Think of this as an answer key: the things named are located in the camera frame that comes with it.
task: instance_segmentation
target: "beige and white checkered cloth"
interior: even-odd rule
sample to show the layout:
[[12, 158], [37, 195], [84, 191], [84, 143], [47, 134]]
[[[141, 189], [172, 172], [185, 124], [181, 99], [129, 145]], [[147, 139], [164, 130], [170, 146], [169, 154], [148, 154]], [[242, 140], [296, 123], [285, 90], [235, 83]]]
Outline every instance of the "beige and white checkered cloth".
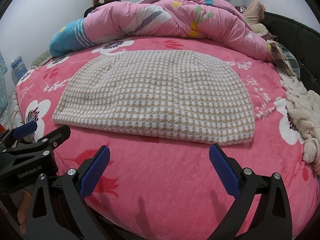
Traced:
[[93, 59], [69, 81], [53, 121], [220, 145], [251, 141], [254, 132], [250, 97], [230, 66], [181, 50]]

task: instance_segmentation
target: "floral bedsheet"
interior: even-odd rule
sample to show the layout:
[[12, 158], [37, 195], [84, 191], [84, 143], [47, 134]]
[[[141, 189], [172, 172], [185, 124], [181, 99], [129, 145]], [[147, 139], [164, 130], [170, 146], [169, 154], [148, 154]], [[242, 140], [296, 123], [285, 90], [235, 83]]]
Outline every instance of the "floral bedsheet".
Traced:
[[[102, 53], [133, 50], [192, 50], [220, 58], [246, 86], [255, 115], [253, 141], [222, 147], [227, 156], [256, 174], [279, 172], [284, 180], [296, 236], [318, 203], [318, 182], [302, 161], [303, 140], [288, 118], [285, 91], [271, 63], [254, 60], [209, 40], [132, 37], [55, 58], [29, 72], [17, 85], [24, 121], [36, 120], [37, 140], [57, 128], [52, 114], [68, 80]], [[71, 136], [55, 150], [59, 174], [77, 168], [101, 145], [111, 160], [86, 202], [100, 214], [147, 239], [207, 239], [233, 203], [212, 167], [209, 145], [149, 136], [71, 127]], [[249, 227], [257, 196], [241, 228]]]

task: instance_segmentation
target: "metal bolt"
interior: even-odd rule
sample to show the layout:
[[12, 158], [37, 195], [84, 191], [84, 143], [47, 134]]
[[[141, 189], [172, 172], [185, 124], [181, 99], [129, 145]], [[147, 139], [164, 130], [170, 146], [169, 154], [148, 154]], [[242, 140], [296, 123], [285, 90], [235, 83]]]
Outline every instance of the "metal bolt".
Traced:
[[38, 178], [39, 178], [39, 179], [44, 179], [44, 178], [45, 178], [45, 174], [44, 174], [44, 173], [41, 173]]
[[249, 168], [245, 168], [243, 170], [244, 174], [247, 174], [247, 175], [251, 175], [252, 174], [252, 170], [250, 170]]
[[68, 175], [73, 175], [76, 173], [76, 170], [75, 169], [70, 169], [68, 170]]
[[273, 176], [274, 176], [276, 179], [280, 179], [280, 178], [281, 178], [281, 176], [280, 176], [279, 173], [275, 173], [275, 174], [273, 174]]

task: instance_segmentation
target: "black leather headboard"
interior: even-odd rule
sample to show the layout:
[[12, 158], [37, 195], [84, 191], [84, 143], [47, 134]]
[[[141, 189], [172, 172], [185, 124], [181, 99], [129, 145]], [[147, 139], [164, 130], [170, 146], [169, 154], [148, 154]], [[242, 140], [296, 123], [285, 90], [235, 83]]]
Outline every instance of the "black leather headboard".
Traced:
[[297, 59], [301, 81], [320, 94], [320, 33], [290, 18], [265, 12], [262, 22]]

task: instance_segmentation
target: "teal curtain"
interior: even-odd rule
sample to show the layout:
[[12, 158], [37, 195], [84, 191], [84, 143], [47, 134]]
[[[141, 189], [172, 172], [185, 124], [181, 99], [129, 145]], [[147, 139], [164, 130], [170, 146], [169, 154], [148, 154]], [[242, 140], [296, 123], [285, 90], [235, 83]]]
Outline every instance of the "teal curtain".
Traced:
[[7, 66], [4, 63], [0, 51], [0, 117], [2, 116], [5, 108], [8, 105], [7, 93], [5, 91], [4, 74], [8, 71]]

